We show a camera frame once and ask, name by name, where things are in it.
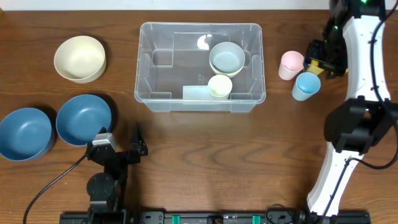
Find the grey small bowl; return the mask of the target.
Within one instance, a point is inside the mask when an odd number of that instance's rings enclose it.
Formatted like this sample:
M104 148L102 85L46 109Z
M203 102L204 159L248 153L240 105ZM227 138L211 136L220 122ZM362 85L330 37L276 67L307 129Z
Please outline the grey small bowl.
M221 42L210 51L209 63L226 73L235 72L245 64L244 50L233 42Z

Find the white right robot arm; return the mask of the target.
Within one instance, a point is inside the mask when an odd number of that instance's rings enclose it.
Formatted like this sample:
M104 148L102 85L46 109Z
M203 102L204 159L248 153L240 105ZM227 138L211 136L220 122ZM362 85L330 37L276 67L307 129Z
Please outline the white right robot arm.
M382 37L392 12L384 0L330 0L323 40L313 40L304 66L312 61L328 78L348 75L345 101L324 125L327 153L317 182L308 194L310 214L333 217L357 164L391 128L397 128L397 104L387 89Z

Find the white small bowl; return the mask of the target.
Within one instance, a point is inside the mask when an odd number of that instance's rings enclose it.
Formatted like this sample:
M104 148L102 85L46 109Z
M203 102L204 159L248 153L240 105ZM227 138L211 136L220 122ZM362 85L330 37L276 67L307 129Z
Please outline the white small bowl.
M224 76L227 76L229 78L233 78L233 77L235 77L238 74L239 74L239 72L238 73L215 73L215 75L224 75Z

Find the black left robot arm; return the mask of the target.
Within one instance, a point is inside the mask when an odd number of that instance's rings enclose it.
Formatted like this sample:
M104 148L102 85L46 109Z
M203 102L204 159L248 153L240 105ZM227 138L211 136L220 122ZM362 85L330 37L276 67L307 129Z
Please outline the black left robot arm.
M123 207L128 178L128 166L141 162L148 155L147 145L139 126L135 126L131 149L117 152L113 135L101 128L92 142L87 144L85 156L104 167L103 172L93 175L86 186L90 196L88 223L132 223L134 217Z

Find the yellow cup left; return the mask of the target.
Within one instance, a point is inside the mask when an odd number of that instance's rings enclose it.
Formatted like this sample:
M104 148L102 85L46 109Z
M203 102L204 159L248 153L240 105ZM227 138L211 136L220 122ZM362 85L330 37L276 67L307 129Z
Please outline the yellow cup left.
M312 59L309 59L309 58L306 58L304 60L303 66L304 66L304 71L305 72L310 72L310 73L313 73L315 75L319 75L319 74L321 74L324 71L323 68L319 67L319 62L318 61L312 60Z

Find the cream bowl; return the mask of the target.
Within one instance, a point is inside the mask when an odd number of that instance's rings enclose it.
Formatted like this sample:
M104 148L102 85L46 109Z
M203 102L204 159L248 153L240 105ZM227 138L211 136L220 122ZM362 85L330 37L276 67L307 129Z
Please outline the cream bowl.
M63 78L75 83L90 83L106 70L106 52L97 39L80 35L59 46L53 64Z

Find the light blue cup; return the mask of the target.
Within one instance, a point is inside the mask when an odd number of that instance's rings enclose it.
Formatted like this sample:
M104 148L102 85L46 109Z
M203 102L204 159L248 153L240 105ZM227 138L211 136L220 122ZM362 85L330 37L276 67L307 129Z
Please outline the light blue cup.
M301 73L295 81L292 96L297 101L305 101L321 88L319 77L311 72Z

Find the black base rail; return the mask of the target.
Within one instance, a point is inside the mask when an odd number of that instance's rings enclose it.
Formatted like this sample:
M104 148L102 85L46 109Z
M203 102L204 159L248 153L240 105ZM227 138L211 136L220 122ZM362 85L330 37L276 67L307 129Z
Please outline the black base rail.
M320 217L304 210L272 208L264 213L164 213L143 212L133 215L120 212L64 213L60 224L125 223L125 224L371 224L368 212L341 212L337 216Z

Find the clear plastic storage bin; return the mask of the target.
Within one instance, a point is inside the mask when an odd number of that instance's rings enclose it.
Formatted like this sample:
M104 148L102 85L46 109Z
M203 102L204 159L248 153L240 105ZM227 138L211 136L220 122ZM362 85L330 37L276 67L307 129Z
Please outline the clear plastic storage bin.
M184 100L183 86L207 85L214 76L211 49L239 45L245 64L231 79L227 100ZM256 23L145 22L139 34L135 99L153 112L248 113L266 99L262 28Z

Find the pink cup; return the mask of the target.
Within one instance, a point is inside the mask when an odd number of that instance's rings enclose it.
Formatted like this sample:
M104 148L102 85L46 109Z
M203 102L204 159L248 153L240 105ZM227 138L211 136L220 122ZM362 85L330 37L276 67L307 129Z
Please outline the pink cup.
M283 54L280 66L279 76L283 80L291 80L304 68L304 56L297 51L291 50Z

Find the blue bowl near gripper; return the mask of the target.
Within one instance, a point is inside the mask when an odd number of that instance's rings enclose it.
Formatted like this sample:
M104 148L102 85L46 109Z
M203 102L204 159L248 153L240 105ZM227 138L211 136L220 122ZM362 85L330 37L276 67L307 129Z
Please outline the blue bowl near gripper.
M96 95L78 95L68 100L56 118L58 135L66 143L84 146L112 125L112 112L104 99Z

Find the white label in bin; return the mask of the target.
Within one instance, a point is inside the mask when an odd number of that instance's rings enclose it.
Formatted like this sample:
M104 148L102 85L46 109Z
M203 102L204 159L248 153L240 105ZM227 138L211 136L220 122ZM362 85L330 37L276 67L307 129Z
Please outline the white label in bin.
M183 86L184 100L211 100L207 85Z

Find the blue bowl far left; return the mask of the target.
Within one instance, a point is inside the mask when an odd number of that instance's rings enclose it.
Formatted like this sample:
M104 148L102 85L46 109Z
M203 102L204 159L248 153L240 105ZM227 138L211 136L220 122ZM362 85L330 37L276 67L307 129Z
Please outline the blue bowl far left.
M37 108L21 108L1 121L1 155L10 161L44 156L55 142L49 117Z

